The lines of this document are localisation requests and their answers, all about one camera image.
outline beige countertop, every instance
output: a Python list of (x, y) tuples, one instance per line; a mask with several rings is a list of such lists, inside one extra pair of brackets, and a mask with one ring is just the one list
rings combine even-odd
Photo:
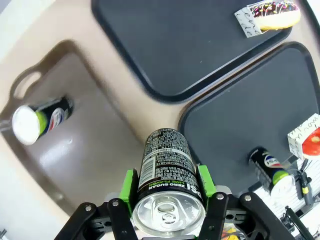
[[(190, 102), (164, 104), (146, 94), (94, 19), (90, 0), (56, 0), (14, 44), (0, 64), (1, 110), (15, 78), (63, 40), (75, 42), (139, 139), (144, 141), (159, 128), (177, 128)], [(300, 23), (285, 41), (305, 45), (320, 76), (320, 44), (303, 8)], [(0, 227), (6, 227), (12, 240), (53, 239), (68, 216), (37, 185), (2, 136), (0, 168)]]

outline pepsi zero sugar can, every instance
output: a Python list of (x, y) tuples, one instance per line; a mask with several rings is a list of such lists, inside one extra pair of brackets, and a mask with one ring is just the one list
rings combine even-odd
[(255, 172), (264, 190), (273, 198), (285, 196), (295, 184), (293, 176), (263, 147), (257, 147), (252, 151), (249, 163), (255, 166)]
[(132, 218), (145, 233), (176, 237), (201, 226), (205, 208), (188, 143), (180, 132), (162, 128), (147, 138), (137, 198)]
[(66, 96), (43, 104), (22, 105), (12, 117), (14, 135), (22, 144), (32, 145), (70, 117), (72, 111), (73, 103)]

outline donut packaging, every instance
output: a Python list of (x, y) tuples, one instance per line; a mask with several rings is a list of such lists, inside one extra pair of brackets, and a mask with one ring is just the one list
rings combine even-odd
[(247, 38), (269, 30), (290, 28), (299, 22), (300, 9), (289, 0), (264, 0), (247, 5), (234, 13)]
[(320, 115), (315, 113), (287, 135), (290, 152), (297, 158), (320, 160)]

